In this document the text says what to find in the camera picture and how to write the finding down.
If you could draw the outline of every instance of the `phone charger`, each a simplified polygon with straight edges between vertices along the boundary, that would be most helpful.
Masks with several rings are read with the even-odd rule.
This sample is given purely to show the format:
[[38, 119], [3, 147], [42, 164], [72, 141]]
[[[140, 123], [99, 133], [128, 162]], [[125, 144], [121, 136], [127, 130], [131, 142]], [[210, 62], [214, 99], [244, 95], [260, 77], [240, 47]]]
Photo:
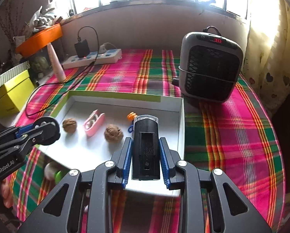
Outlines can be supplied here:
[[90, 50], [89, 50], [88, 42], [86, 39], [83, 41], [79, 41], [74, 46], [75, 46], [77, 56], [79, 58], [84, 58], [89, 55]]

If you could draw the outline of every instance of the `white plug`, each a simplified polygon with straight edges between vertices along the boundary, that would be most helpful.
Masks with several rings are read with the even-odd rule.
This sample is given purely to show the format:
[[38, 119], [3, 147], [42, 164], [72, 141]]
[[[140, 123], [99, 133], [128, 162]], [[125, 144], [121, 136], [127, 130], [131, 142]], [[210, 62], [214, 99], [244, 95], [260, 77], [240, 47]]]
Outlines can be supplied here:
[[106, 47], [105, 47], [105, 44], [102, 44], [99, 48], [99, 53], [106, 53], [107, 50], [106, 50]]
[[111, 46], [113, 46], [115, 49], [117, 49], [117, 47], [116, 46], [114, 46], [112, 43], [109, 43], [109, 42], [106, 42], [106, 43], [104, 43], [104, 44], [102, 44], [101, 46], [100, 46], [100, 48], [99, 48], [99, 53], [106, 53], [107, 52], [107, 49], [106, 49], [106, 45], [111, 45]]

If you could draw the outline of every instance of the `plaid bedsheet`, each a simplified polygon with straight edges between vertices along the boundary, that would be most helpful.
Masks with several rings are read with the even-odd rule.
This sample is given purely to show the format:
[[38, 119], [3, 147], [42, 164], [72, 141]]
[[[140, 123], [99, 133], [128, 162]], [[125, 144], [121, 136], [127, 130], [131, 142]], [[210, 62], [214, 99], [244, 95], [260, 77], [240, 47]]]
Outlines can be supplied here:
[[[76, 90], [131, 92], [180, 97], [171, 85], [180, 59], [172, 51], [126, 50], [116, 64], [94, 66]], [[83, 68], [65, 71], [67, 79]], [[52, 103], [75, 82], [40, 89], [28, 112]], [[223, 104], [185, 101], [185, 160], [204, 170], [223, 169], [277, 231], [283, 210], [285, 177], [279, 144], [258, 97], [240, 75], [230, 99]], [[24, 114], [17, 125], [49, 115], [48, 109], [33, 119]], [[14, 208], [20, 220], [34, 210], [53, 187], [43, 177], [45, 155], [33, 149], [28, 163], [11, 176]], [[176, 233], [178, 198], [116, 191], [112, 196], [114, 232]], [[205, 216], [207, 231], [208, 219]]]

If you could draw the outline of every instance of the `pink bottle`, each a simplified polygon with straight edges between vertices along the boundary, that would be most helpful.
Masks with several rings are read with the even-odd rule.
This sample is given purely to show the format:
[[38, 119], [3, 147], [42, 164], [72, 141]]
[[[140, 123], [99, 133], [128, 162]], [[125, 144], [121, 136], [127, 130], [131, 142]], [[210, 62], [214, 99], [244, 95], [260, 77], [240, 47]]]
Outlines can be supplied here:
[[50, 63], [51, 63], [53, 72], [56, 75], [56, 79], [58, 80], [58, 82], [63, 82], [66, 79], [66, 76], [60, 64], [58, 56], [56, 55], [56, 51], [54, 50], [51, 43], [47, 44], [47, 49], [48, 49]]

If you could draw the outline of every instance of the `yellow-green box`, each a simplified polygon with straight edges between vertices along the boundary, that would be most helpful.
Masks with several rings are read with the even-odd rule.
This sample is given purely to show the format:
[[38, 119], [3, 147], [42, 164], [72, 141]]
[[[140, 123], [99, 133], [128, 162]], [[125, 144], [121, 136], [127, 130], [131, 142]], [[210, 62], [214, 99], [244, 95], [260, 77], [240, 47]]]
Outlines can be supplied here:
[[0, 117], [19, 112], [34, 90], [28, 70], [0, 87]]

